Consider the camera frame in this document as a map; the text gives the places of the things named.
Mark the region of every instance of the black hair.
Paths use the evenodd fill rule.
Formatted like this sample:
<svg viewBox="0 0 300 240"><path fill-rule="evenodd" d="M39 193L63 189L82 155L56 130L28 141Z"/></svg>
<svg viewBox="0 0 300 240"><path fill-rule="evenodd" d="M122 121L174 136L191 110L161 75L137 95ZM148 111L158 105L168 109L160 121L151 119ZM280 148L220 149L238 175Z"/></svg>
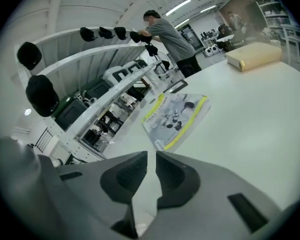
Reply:
<svg viewBox="0 0 300 240"><path fill-rule="evenodd" d="M153 16L153 17L155 17L155 18L157 18L157 19L160 19L160 18L161 18L160 15L159 15L159 13L157 13L155 10L147 10L147 11L144 13L144 15L143 15L143 19L144 19L145 17L149 17L149 16Z"/></svg>

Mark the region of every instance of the railing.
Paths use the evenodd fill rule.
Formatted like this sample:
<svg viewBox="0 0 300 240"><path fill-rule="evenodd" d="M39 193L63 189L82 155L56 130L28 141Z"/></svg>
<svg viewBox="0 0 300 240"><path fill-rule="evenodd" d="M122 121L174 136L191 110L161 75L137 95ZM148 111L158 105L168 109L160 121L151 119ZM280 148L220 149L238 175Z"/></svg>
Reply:
<svg viewBox="0 0 300 240"><path fill-rule="evenodd" d="M45 129L35 146L43 153L53 136L53 133L48 128Z"/></svg>

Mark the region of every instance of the round light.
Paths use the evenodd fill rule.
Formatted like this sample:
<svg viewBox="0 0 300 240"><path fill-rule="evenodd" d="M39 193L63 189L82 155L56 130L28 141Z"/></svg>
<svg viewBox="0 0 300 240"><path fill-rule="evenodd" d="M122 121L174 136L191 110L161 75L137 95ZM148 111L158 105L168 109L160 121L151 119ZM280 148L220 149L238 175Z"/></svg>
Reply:
<svg viewBox="0 0 300 240"><path fill-rule="evenodd" d="M25 116L30 115L31 111L32 111L31 108L26 109L26 110L24 111L24 115L25 115Z"/></svg>

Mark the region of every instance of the beige box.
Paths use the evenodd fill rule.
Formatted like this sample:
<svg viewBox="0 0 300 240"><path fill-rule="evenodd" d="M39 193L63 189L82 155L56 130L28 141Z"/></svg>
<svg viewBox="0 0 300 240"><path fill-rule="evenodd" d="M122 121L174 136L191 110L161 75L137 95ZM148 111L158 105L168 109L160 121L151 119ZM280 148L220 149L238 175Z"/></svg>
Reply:
<svg viewBox="0 0 300 240"><path fill-rule="evenodd" d="M279 47L254 42L225 54L228 63L241 71L247 71L268 63L281 61L282 50Z"/></svg>

